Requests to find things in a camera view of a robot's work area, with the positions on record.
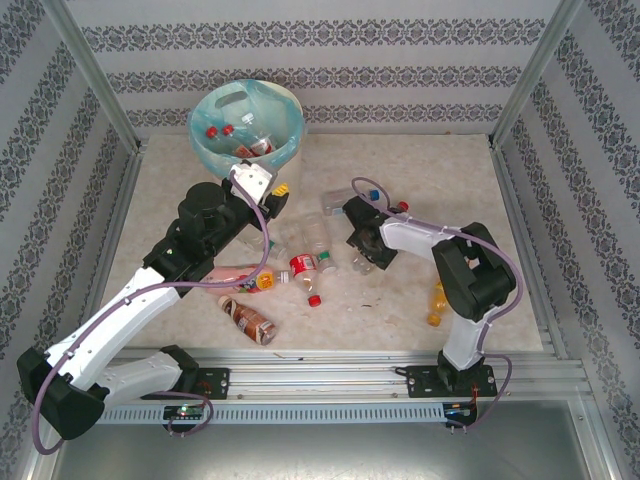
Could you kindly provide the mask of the clear unlabelled plastic bottle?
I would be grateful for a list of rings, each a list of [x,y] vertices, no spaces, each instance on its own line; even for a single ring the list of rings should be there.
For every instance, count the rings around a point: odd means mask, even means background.
[[[363,276],[371,274],[376,267],[374,263],[371,263],[369,259],[359,251],[355,251],[351,266],[355,272]]]

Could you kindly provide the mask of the clear bottle green white cap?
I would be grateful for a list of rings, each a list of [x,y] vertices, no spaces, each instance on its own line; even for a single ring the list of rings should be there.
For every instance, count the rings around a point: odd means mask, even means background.
[[[301,218],[302,232],[311,254],[317,260],[320,273],[332,273],[337,264],[331,255],[331,237],[320,213],[305,214]]]

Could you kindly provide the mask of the cola bottle red label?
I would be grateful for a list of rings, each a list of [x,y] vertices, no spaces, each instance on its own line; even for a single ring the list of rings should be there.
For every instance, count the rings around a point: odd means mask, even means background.
[[[318,271],[314,258],[310,254],[300,254],[294,256],[289,261],[294,282],[305,293],[310,307],[319,307],[322,303],[318,293]]]

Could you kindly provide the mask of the pink drink bottle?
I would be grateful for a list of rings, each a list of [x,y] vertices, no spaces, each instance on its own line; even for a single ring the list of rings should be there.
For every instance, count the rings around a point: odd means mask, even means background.
[[[206,283],[229,283],[240,281],[239,285],[226,286],[224,288],[212,288],[210,292],[216,295],[230,295],[235,293],[256,294],[276,287],[279,284],[290,281],[290,272],[276,270],[269,265],[263,269],[252,280],[247,281],[248,275],[253,272],[256,265],[237,267],[216,267],[204,279]]]

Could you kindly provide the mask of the brown chocolate drink bottle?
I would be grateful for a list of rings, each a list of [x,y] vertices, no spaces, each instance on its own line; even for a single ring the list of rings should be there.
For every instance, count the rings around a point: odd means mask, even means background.
[[[253,308],[238,303],[231,297],[220,296],[218,306],[236,327],[258,345],[268,345],[276,336],[276,326]]]

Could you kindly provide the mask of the crushed clear bottle green cap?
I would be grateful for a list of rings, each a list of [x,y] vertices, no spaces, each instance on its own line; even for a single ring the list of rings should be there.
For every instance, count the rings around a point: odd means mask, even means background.
[[[260,254],[264,253],[265,242],[264,235],[261,232],[243,233],[239,239],[251,250]],[[268,250],[269,257],[272,259],[279,260],[286,255],[286,248],[281,243],[275,242],[273,239],[270,239],[268,242]]]

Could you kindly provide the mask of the small orange juice bottle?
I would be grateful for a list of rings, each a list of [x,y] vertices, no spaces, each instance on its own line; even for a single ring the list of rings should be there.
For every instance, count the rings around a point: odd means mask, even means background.
[[[444,292],[444,287],[440,281],[437,281],[432,288],[427,312],[427,323],[432,327],[438,327],[441,324],[443,316],[447,312],[448,302]]]

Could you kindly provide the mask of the left controller board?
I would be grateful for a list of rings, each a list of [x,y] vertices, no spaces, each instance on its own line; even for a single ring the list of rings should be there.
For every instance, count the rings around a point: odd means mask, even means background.
[[[204,407],[201,405],[166,406],[163,411],[164,420],[202,420]]]

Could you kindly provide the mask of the left aluminium side rail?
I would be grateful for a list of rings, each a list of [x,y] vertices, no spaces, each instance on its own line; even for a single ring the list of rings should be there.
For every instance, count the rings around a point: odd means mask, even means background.
[[[84,306],[80,310],[75,327],[83,326],[96,313],[102,302],[110,271],[113,265],[118,243],[124,228],[135,185],[142,161],[148,148],[149,139],[143,139],[135,153],[129,157],[123,170],[106,230],[99,244],[98,256],[89,278],[88,290],[84,297]]]

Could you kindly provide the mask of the left black mount plate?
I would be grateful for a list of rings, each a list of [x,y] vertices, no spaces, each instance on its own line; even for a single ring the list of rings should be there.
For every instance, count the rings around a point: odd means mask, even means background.
[[[191,392],[209,400],[226,400],[229,384],[228,368],[200,368]]]

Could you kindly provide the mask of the black mount plate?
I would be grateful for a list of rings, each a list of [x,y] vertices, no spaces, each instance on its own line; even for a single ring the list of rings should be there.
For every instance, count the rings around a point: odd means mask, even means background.
[[[452,390],[440,378],[436,365],[398,367],[395,373],[405,377],[410,398],[462,398],[471,397],[474,391],[479,397],[492,398],[498,393],[494,372],[489,365],[480,366]]]
[[[226,400],[229,384],[228,368],[200,368],[191,392],[209,400]]]

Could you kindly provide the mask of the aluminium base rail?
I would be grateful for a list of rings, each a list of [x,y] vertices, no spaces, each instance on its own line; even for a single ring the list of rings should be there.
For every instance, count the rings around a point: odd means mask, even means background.
[[[381,402],[408,397],[397,367],[434,365],[428,351],[259,350],[190,348],[203,367],[230,370],[228,400]],[[504,400],[565,399],[592,394],[580,360],[550,353],[509,353],[512,375]]]

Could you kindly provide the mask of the right black mount plate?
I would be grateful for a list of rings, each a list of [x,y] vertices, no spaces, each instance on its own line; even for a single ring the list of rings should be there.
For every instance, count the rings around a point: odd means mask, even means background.
[[[480,366],[452,390],[440,378],[436,365],[398,367],[395,373],[405,377],[410,398],[462,398],[471,397],[474,391],[479,397],[492,398],[498,393],[494,372],[489,365]]]

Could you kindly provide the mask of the left aluminium frame post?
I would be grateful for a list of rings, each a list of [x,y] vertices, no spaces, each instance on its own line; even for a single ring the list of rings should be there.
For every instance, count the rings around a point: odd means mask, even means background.
[[[46,14],[65,42],[88,85],[105,110],[110,123],[129,153],[137,153],[141,140],[122,108],[106,73],[74,19],[65,0],[40,0]]]

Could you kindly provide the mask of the aluminium frame post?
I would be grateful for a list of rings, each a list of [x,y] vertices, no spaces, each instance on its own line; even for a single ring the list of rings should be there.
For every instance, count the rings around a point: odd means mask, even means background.
[[[88,85],[105,110],[110,123],[129,153],[137,153],[141,140],[122,108],[106,73],[74,19],[65,0],[40,0],[46,14],[65,42]]]
[[[542,33],[521,77],[509,96],[502,113],[489,135],[489,145],[496,150],[505,142],[529,95],[540,80],[565,32],[572,24],[584,0],[559,0],[549,23]]]

